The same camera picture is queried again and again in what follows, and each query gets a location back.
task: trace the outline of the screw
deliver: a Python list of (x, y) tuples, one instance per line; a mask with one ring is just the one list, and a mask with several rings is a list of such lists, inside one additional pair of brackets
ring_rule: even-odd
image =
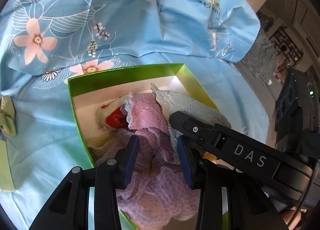
[(107, 164), (108, 165), (115, 165), (117, 163), (117, 161), (115, 160), (115, 159), (109, 159), (108, 161), (107, 161)]
[(201, 160), (199, 161), (199, 163), (204, 166), (208, 164), (207, 160)]
[(72, 169), (72, 173), (76, 174), (76, 173), (78, 173), (78, 172), (80, 172), (80, 167), (74, 167), (74, 168)]

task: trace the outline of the blue bedsheet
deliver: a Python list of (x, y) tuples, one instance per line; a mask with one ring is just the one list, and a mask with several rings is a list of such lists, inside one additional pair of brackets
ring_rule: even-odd
[[(65, 83), (88, 72), (81, 63), (185, 63), (233, 129), (266, 139), (266, 112), (232, 64), (260, 27), (245, 0), (9, 0), (0, 17), (0, 91), (12, 97), (18, 133), (0, 135), (17, 189), (0, 203), (19, 230), (73, 166), (90, 166)], [(92, 204), (91, 195), (91, 229)]]

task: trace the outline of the black cable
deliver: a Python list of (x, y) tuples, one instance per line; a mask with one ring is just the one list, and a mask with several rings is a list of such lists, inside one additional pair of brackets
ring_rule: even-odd
[(291, 226), (291, 224), (293, 223), (293, 221), (297, 218), (299, 212), (301, 212), (301, 209), (304, 205), (304, 203), (306, 202), (307, 200), (307, 197), (310, 193), (310, 190), (311, 190), (311, 187), (313, 185), (313, 182), (315, 180), (315, 178), (317, 177), (317, 174), (318, 174), (318, 166), (320, 165), (320, 161), (316, 161), (315, 165), (314, 165), (314, 169), (313, 169), (313, 172), (312, 172), (312, 175), (311, 175), (311, 179), (309, 181), (309, 184), (308, 184), (308, 188), (307, 188), (307, 191), (305, 192), (303, 198), (302, 198), (302, 201), (300, 203), (300, 205), (298, 206), (296, 212), (294, 213), (294, 215), (292, 216), (290, 222), (288, 223), (288, 227)]

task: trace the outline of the pink cloth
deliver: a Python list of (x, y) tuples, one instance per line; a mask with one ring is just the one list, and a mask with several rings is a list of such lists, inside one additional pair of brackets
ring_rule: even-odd
[(143, 228), (158, 228), (172, 217), (187, 220), (198, 212), (199, 190), (190, 190), (181, 165), (174, 165), (167, 123), (156, 102), (156, 95), (131, 94), (125, 109), (129, 129), (119, 129), (119, 138), (97, 165), (113, 158), (129, 138), (139, 137), (140, 149), (131, 183), (117, 190), (118, 207)]

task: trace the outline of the cardboard box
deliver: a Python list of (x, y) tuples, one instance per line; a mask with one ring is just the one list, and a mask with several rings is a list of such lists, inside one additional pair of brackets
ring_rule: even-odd
[(196, 77), (184, 64), (155, 64), (88, 73), (68, 80), (72, 112), (91, 165), (94, 161), (85, 142), (106, 131), (96, 112), (104, 104), (132, 93), (151, 92), (151, 83), (161, 90), (174, 90), (217, 109)]

